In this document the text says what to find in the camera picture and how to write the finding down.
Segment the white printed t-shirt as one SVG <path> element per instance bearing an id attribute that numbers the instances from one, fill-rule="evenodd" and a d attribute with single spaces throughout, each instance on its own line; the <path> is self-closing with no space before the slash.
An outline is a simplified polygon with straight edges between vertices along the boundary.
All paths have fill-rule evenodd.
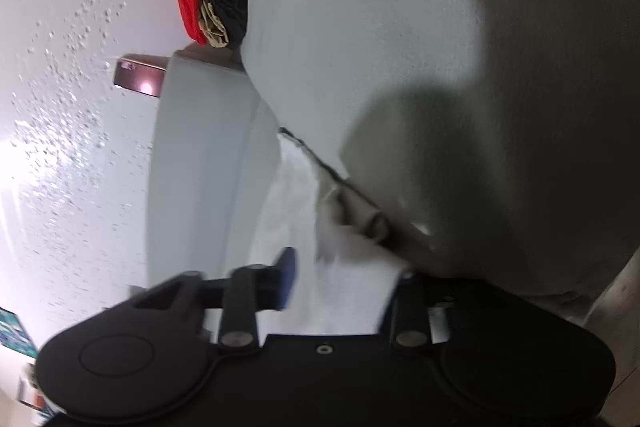
<path id="1" fill-rule="evenodd" d="M 408 269 L 383 245 L 390 238 L 386 219 L 302 142 L 279 132 L 278 147 L 250 262 L 270 265 L 292 247 L 296 274 L 285 309 L 259 313 L 260 335 L 375 333 Z"/>

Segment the grey sofa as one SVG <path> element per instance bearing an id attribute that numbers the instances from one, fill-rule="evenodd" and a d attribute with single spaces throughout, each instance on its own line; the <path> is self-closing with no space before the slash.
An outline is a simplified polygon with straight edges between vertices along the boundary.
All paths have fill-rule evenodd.
<path id="1" fill-rule="evenodd" d="M 278 128 L 398 251 L 581 320 L 639 246 L 639 0 L 248 0 L 241 61 L 183 49 L 154 129 L 148 279 L 255 244 Z"/>

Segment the pink wall lamp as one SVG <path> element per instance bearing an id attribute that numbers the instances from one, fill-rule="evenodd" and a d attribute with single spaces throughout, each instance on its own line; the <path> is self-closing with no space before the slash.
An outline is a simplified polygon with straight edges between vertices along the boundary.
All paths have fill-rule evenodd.
<path id="1" fill-rule="evenodd" d="M 114 69 L 115 86 L 158 98 L 169 58 L 146 54 L 126 54 L 117 59 Z"/>

